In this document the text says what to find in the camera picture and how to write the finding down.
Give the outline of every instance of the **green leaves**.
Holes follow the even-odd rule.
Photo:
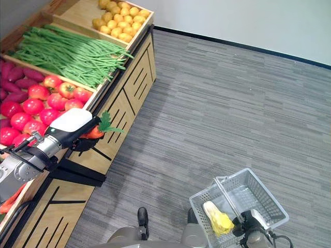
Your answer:
[[[121,128],[113,128],[111,127],[111,117],[107,111],[104,111],[100,117],[101,122],[99,123],[99,131],[100,132],[120,132],[124,133],[124,130]]]

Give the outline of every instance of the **white wall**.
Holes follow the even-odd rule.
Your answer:
[[[131,0],[155,25],[331,65],[331,0]]]

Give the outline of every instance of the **red tomato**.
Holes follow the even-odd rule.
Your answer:
[[[64,105],[68,101],[67,98],[62,97],[59,93],[51,94],[47,99],[49,107],[52,107],[55,110],[64,110]]]
[[[58,92],[60,93],[61,96],[67,98],[67,99],[72,99],[74,98],[73,96],[73,90],[76,88],[73,84],[64,82],[61,83],[60,86],[58,87]]]
[[[57,90],[57,87],[62,83],[62,80],[55,76],[55,75],[49,75],[46,76],[45,79],[43,80],[43,84],[45,87],[50,89],[51,91]]]
[[[73,96],[84,104],[89,100],[89,98],[92,96],[92,94],[93,94],[92,92],[90,92],[82,87],[78,87],[73,90]]]
[[[44,106],[39,99],[27,99],[23,102],[23,109],[29,115],[37,115],[44,109]]]
[[[31,137],[31,135],[29,135],[27,133],[20,134],[20,135],[16,136],[16,138],[14,138],[12,143],[15,145],[15,147],[18,147],[23,141],[25,141],[29,137]],[[33,144],[36,142],[37,141],[32,141],[28,144],[28,146],[33,146]]]
[[[59,116],[59,112],[52,108],[45,108],[43,111],[40,112],[40,120],[46,126],[49,126],[53,120],[55,120]]]
[[[76,107],[81,109],[84,106],[84,104],[78,100],[78,99],[70,99],[66,102],[65,109],[68,111],[69,109]]]
[[[8,118],[11,118],[14,114],[23,112],[22,107],[17,102],[7,101],[1,103],[0,113]]]
[[[40,99],[43,101],[47,100],[50,96],[49,90],[45,86],[39,84],[30,86],[27,92],[30,98]]]
[[[38,131],[38,133],[40,133],[41,135],[44,135],[46,128],[47,127],[44,125],[44,123],[41,123],[37,120],[31,120],[27,124],[25,124],[23,133],[28,133],[28,134],[32,135],[33,131]]]
[[[10,124],[13,128],[22,131],[25,124],[30,120],[32,120],[31,115],[28,115],[25,112],[19,112],[11,117]]]
[[[10,146],[14,138],[20,135],[20,132],[14,128],[1,128],[0,129],[0,142],[5,146]]]

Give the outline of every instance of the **cabinet panel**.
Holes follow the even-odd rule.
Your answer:
[[[14,247],[64,247],[94,187],[54,179]]]

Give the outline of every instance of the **basket handle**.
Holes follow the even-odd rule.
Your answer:
[[[238,211],[238,209],[234,205],[233,201],[229,197],[227,191],[225,190],[225,188],[222,185],[222,182],[224,182],[227,178],[228,177],[215,177],[214,181],[216,182],[216,185],[218,186],[218,188],[220,189],[220,191],[223,193],[224,197],[228,201],[228,203],[229,203],[230,207],[232,208],[233,212],[236,214],[239,222],[242,223],[242,222],[244,222],[244,218],[242,217],[242,215],[240,214],[240,212]]]

